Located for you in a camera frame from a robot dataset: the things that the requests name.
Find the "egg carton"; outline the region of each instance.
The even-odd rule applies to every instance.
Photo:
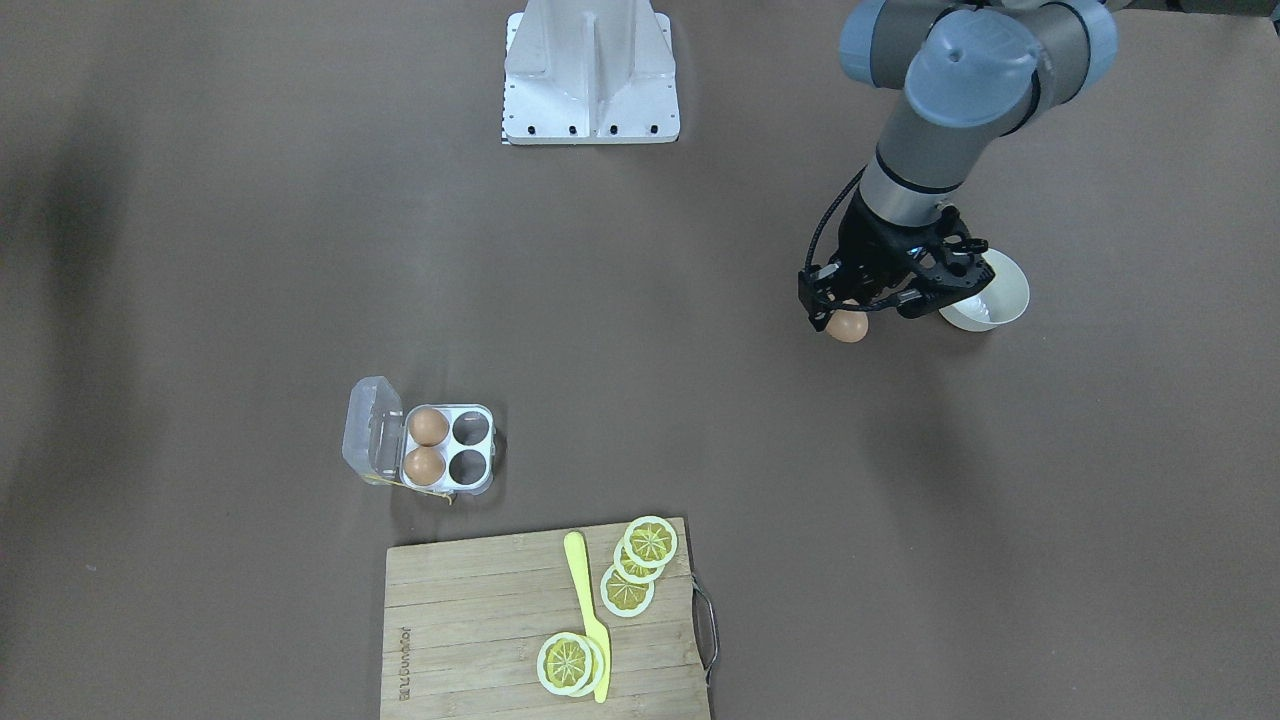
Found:
[[[430,484],[404,474],[404,459],[421,447],[408,432],[415,413],[436,410],[448,420],[448,434],[431,446],[444,471]],[[387,378],[364,378],[351,389],[342,456],[369,484],[392,484],[452,498],[480,495],[493,483],[497,456],[493,413],[484,405],[419,405],[407,414]]]

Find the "egg carton compartment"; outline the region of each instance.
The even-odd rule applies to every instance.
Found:
[[[404,432],[404,447],[401,452],[401,482],[412,488],[433,493],[480,495],[493,483],[494,425],[493,413],[484,405],[419,405],[404,415],[406,428],[419,411],[439,411],[448,420],[448,433],[434,446],[419,445],[412,433]],[[404,459],[420,447],[428,447],[440,454],[444,471],[440,479],[430,484],[413,482],[404,471]]]

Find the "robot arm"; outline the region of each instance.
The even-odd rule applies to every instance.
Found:
[[[863,0],[841,33],[841,64],[854,79],[902,96],[867,167],[819,223],[799,273],[814,329],[837,310],[893,307],[919,318],[991,283],[987,243],[970,236],[951,195],[992,140],[1106,74],[1117,47],[1112,12],[1155,5],[1196,10],[1189,0]],[[1199,5],[1266,17],[1276,0]],[[818,236],[850,191],[838,249],[814,265]]]

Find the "yellow knife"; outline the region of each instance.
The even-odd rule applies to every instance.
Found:
[[[609,647],[609,629],[595,618],[595,602],[591,600],[591,571],[586,565],[586,539],[573,530],[564,536],[564,557],[568,571],[573,575],[573,589],[577,591],[577,606],[582,610],[582,626],[586,637],[595,641],[604,651],[604,676],[595,685],[595,702],[604,702],[609,694],[609,671],[613,670],[613,650]]]

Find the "black cable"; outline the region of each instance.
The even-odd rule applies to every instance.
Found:
[[[836,210],[840,209],[840,204],[845,201],[845,197],[850,192],[852,192],[855,187],[858,187],[858,181],[863,179],[864,172],[867,172],[867,165],[863,165],[863,169],[858,170],[858,174],[854,176],[854,179],[849,181],[849,184],[845,186],[845,190],[840,191],[840,195],[836,196],[836,200],[831,202],[831,208],[827,208],[827,213],[823,214],[820,220],[818,220],[818,229],[813,231],[813,240],[809,241],[809,252],[806,252],[804,256],[805,273],[808,273],[809,266],[813,265],[813,254],[818,250],[818,240],[822,237],[822,231],[827,228],[827,220],[829,220],[831,217],[836,214]]]
[[[827,222],[831,220],[831,217],[835,215],[836,210],[840,209],[840,204],[845,201],[845,197],[847,197],[849,193],[852,192],[855,187],[858,187],[859,181],[863,179],[864,172],[867,172],[867,165],[863,165],[863,169],[858,170],[858,173],[854,176],[854,179],[849,181],[849,184],[845,186],[845,190],[840,191],[840,195],[837,195],[836,199],[831,202],[831,208],[827,208],[827,211],[823,213],[822,219],[818,220],[818,227],[817,229],[813,231],[813,240],[809,241],[809,251],[805,252],[804,256],[805,277],[809,277],[809,268],[813,266],[813,254],[817,252],[818,250],[818,241],[822,238],[822,231],[827,228]],[[813,288],[812,282],[809,283],[809,287]],[[826,297],[820,297],[817,292],[814,292],[813,295],[814,295],[813,297],[814,302],[817,302],[823,307],[827,307],[828,310],[852,310],[855,313],[873,313],[876,310],[883,310],[886,307],[893,307],[896,305],[896,301],[892,297],[886,297],[884,300],[877,300],[876,302],[872,302],[869,305],[849,305],[844,302],[835,304],[831,300],[827,300]]]

